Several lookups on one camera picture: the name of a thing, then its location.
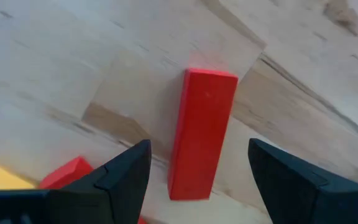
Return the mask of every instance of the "black plastic part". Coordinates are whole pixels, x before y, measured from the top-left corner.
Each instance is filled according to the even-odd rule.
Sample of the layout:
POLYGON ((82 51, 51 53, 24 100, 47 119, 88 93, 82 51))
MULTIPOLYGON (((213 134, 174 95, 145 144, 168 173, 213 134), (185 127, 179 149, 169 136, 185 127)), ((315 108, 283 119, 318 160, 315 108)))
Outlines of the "black plastic part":
POLYGON ((358 183, 258 139, 248 156, 274 224, 358 224, 358 183))
POLYGON ((0 190, 0 223, 136 224, 151 163, 143 140, 60 190, 0 190))

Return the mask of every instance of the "red wooden block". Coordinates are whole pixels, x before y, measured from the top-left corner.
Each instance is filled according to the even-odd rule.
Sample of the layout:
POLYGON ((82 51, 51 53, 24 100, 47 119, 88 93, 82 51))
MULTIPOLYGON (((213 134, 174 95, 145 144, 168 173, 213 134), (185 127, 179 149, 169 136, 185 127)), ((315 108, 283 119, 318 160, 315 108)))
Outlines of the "red wooden block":
POLYGON ((89 174, 92 170, 93 168, 85 158, 78 156, 46 176, 46 178, 41 181, 39 188, 60 189, 89 174))
POLYGON ((171 200, 209 198, 237 81, 226 72, 185 72, 168 173, 171 200))
POLYGON ((147 222, 142 217, 139 217, 139 221, 137 221, 137 224, 147 224, 147 222))

